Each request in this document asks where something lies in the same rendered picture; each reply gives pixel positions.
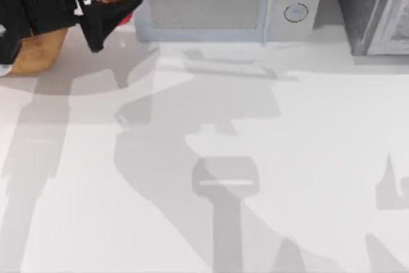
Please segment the microwave oven door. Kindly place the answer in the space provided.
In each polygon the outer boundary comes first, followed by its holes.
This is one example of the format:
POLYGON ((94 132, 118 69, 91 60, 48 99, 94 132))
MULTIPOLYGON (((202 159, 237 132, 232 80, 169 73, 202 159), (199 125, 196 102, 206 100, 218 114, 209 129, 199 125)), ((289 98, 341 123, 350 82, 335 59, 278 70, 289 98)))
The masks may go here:
POLYGON ((264 42, 271 0, 143 0, 135 11, 145 42, 264 42))

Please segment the pale microwave oven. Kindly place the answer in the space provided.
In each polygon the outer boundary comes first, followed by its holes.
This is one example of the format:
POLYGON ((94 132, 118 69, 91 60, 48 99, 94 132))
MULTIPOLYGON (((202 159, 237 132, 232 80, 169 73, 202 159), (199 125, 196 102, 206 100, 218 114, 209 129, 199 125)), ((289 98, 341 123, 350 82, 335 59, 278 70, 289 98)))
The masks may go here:
POLYGON ((313 30, 319 1, 320 0, 271 0, 268 9, 267 39, 264 42, 305 40, 313 30), (297 3, 306 5, 309 9, 309 14, 302 22, 290 23, 284 18, 284 10, 288 6, 297 3))

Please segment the round microwave knob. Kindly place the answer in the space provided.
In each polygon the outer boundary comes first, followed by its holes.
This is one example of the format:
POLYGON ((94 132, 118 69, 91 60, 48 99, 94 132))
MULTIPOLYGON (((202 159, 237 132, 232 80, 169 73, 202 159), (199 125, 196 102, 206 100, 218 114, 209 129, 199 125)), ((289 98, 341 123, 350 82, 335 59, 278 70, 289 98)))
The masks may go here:
POLYGON ((302 22, 309 14, 309 9, 302 3, 292 4, 284 10, 284 18, 290 23, 302 22))

